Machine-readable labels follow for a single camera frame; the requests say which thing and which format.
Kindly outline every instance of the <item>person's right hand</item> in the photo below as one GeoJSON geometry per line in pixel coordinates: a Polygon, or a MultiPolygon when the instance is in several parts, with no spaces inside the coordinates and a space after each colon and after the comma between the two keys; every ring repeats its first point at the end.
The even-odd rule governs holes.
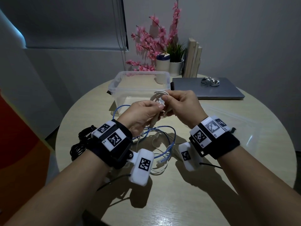
{"type": "Polygon", "coordinates": [[[191,129],[208,117],[201,107],[197,96],[193,91],[167,90],[169,95],[163,95],[162,100],[166,108],[171,107],[166,115],[176,115],[183,124],[191,129]]]}

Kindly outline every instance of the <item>gray laptop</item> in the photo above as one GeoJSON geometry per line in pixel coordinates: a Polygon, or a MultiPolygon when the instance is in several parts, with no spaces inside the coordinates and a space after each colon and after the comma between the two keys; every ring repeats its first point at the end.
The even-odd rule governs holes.
{"type": "Polygon", "coordinates": [[[219,86],[201,83],[203,78],[173,78],[173,90],[192,90],[199,99],[241,99],[245,96],[227,78],[218,78],[219,86]]]}

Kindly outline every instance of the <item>forearm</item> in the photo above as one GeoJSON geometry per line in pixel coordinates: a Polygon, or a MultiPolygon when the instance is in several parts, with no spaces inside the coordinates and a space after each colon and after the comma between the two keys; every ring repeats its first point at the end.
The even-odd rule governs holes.
{"type": "Polygon", "coordinates": [[[71,224],[85,209],[108,171],[109,167],[99,157],[86,150],[5,226],[71,224]]]}
{"type": "Polygon", "coordinates": [[[245,149],[239,146],[218,162],[265,225],[300,225],[300,195],[245,149]]]}

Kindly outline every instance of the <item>person's left hand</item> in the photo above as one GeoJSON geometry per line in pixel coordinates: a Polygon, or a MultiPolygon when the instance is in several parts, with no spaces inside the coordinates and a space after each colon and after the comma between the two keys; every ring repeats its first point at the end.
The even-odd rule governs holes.
{"type": "Polygon", "coordinates": [[[117,119],[127,127],[133,134],[133,137],[139,136],[145,126],[150,124],[150,120],[164,108],[163,105],[153,101],[134,102],[121,116],[117,119]]]}

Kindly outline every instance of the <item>clear plastic container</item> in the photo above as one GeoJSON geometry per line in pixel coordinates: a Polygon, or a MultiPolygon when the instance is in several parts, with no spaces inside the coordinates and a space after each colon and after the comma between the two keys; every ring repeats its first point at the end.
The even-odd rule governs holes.
{"type": "MultiPolygon", "coordinates": [[[[170,89],[169,73],[158,71],[122,71],[108,87],[116,107],[149,100],[155,91],[168,89],[170,89]]],[[[118,114],[122,114],[126,109],[126,106],[119,108],[118,114]]]]}

